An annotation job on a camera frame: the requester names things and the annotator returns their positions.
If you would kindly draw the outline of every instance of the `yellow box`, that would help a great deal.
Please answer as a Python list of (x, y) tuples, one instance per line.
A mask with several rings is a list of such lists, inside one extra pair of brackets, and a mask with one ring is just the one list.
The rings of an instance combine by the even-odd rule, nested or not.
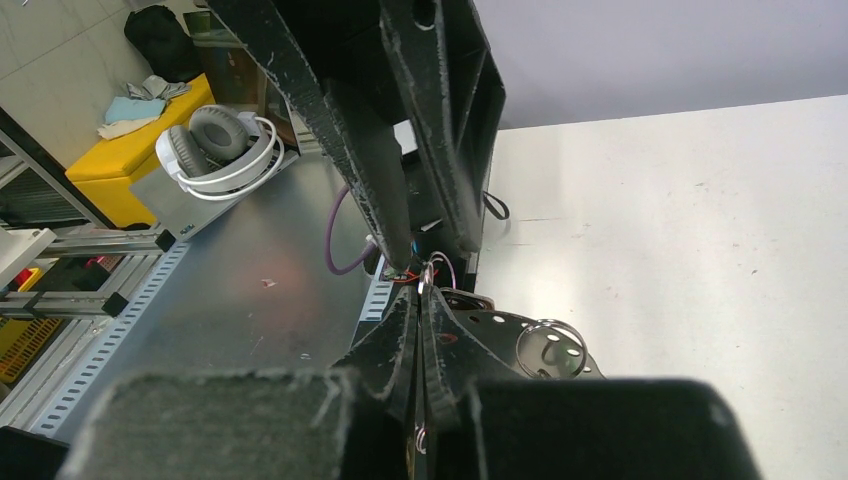
[(162, 132), (174, 125), (187, 125), (195, 110), (215, 103), (206, 75), (189, 85), (191, 91), (171, 100), (158, 120), (123, 137), (100, 140), (65, 172), (116, 226), (156, 221), (130, 192), (130, 185), (159, 166), (155, 146)]
[[(26, 292), (44, 276), (41, 269), (33, 268), (32, 275), (18, 290)], [(12, 383), (44, 348), (45, 343), (59, 328), (61, 320), (14, 320), (0, 318), (0, 382)]]

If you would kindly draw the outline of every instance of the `white wall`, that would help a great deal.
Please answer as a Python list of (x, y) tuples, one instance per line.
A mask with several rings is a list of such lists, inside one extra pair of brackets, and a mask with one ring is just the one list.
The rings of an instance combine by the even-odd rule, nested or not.
[(475, 0), (520, 127), (848, 93), (845, 0)]
[[(165, 4), (182, 20), (190, 0)], [(0, 106), (62, 165), (98, 140), (126, 82), (151, 74), (124, 37), (123, 0), (0, 1)]]

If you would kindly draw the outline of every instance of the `blue cloth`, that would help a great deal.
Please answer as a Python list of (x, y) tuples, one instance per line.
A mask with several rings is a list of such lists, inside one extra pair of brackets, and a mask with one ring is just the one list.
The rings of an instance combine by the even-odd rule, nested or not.
[(139, 120), (158, 117), (165, 110), (165, 100), (134, 100), (127, 97), (115, 97), (109, 110), (106, 110), (106, 123), (120, 120)]

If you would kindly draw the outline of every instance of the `white table surface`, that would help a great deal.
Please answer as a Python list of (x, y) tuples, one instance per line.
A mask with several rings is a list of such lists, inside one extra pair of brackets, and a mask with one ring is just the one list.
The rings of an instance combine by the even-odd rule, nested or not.
[(478, 293), (689, 377), (764, 478), (848, 478), (848, 96), (499, 133)]

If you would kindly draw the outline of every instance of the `white headphones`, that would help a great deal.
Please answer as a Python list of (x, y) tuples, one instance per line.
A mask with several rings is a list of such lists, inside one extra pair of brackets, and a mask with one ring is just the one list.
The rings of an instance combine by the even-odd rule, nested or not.
[[(248, 146), (251, 136), (257, 140)], [(275, 143), (280, 149), (276, 159)], [(231, 200), (259, 188), (285, 166), (285, 160), (291, 163), (297, 158), (283, 150), (270, 120), (223, 105), (198, 108), (188, 129), (173, 126), (156, 140), (156, 155), (168, 175), (184, 191), (209, 201)], [(210, 163), (222, 168), (213, 172)]]

